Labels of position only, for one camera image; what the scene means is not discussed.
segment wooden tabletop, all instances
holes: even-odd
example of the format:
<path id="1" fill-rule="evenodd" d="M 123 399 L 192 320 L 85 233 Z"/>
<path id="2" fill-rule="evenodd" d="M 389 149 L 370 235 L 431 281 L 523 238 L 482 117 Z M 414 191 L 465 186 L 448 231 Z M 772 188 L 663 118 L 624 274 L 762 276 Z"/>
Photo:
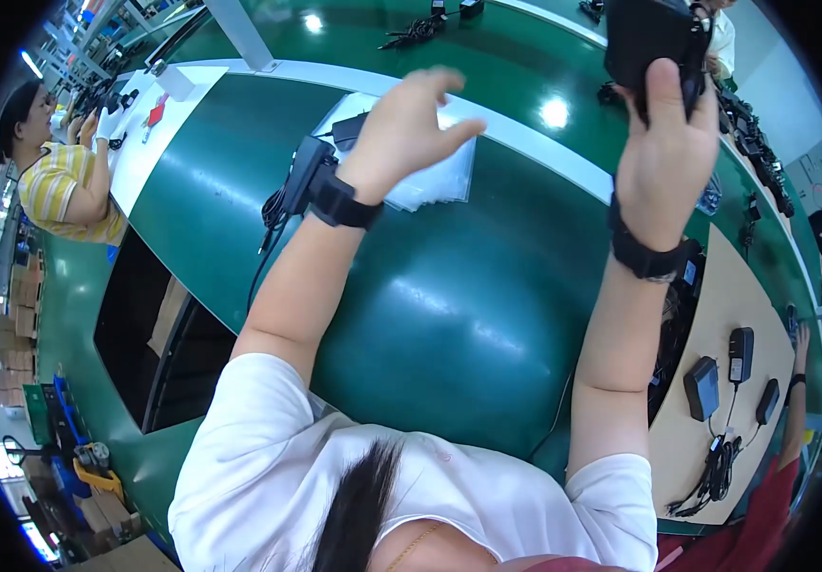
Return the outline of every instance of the wooden tabletop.
<path id="1" fill-rule="evenodd" d="M 726 497 L 709 502 L 693 517 L 668 517 L 665 506 L 683 499 L 702 474 L 713 437 L 705 422 L 691 418 L 684 392 L 683 376 L 697 360 L 708 355 L 719 368 L 719 407 L 712 417 L 716 435 L 725 431 L 734 386 L 728 382 L 728 337 L 736 327 L 754 329 L 754 358 L 751 376 L 738 389 L 731 427 L 742 437 L 745 447 L 735 460 L 732 484 Z M 792 378 L 794 352 L 780 317 L 748 265 L 719 230 L 710 224 L 702 289 L 690 335 L 680 357 L 674 380 L 658 414 L 649 428 L 649 463 L 652 464 L 652 497 L 656 515 L 677 521 L 723 524 L 728 519 L 760 460 L 779 421 L 781 406 L 773 410 L 770 422 L 757 429 L 754 412 L 767 382 L 780 383 L 780 404 L 784 403 Z M 692 500 L 685 506 L 691 506 Z"/>

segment black hair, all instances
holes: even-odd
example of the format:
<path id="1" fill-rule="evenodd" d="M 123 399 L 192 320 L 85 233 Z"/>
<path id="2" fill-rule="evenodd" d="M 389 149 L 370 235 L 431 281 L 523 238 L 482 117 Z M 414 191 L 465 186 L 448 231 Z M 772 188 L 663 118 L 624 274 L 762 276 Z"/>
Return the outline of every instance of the black hair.
<path id="1" fill-rule="evenodd" d="M 24 123 L 29 117 L 29 109 L 39 91 L 42 80 L 29 80 L 11 93 L 0 121 L 0 165 L 14 156 L 14 127 Z"/>
<path id="2" fill-rule="evenodd" d="M 341 476 L 315 544 L 312 572 L 366 572 L 400 460 L 399 445 L 376 440 Z"/>

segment woman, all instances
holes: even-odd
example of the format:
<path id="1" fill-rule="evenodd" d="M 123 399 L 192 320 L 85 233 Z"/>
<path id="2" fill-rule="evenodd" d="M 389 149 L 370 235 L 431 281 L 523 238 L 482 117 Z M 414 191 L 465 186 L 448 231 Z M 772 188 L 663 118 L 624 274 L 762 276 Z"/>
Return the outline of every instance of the woman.
<path id="1" fill-rule="evenodd" d="M 649 120 L 632 95 L 618 169 L 624 223 L 680 242 L 713 170 L 713 89 L 688 123 L 673 61 L 649 67 Z M 373 107 L 337 178 L 376 205 L 404 177 L 484 131 L 440 131 L 454 72 L 416 71 Z M 176 483 L 168 524 L 187 570 L 443 572 L 656 563 L 646 388 L 668 284 L 609 257 L 575 375 L 568 480 L 495 451 L 322 417 L 315 352 L 364 231 L 305 219 L 262 282 Z"/>
<path id="2" fill-rule="evenodd" d="M 14 160 L 20 204 L 39 228 L 118 246 L 127 221 L 109 196 L 109 137 L 123 109 L 103 109 L 98 122 L 92 112 L 81 128 L 81 144 L 71 145 L 51 143 L 53 110 L 39 80 L 11 94 L 1 112 L 0 165 Z M 95 154 L 89 149 L 92 137 Z"/>

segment white glove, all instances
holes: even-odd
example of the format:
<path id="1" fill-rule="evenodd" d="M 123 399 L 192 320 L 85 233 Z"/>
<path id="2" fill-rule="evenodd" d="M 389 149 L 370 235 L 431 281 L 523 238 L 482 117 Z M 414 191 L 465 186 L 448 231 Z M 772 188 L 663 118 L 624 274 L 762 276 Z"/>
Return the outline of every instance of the white glove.
<path id="1" fill-rule="evenodd" d="M 112 139 L 115 128 L 122 122 L 123 114 L 124 108 L 121 105 L 112 113 L 109 113 L 109 110 L 104 107 L 100 112 L 100 124 L 96 127 L 96 136 L 94 139 L 105 139 L 107 141 Z"/>

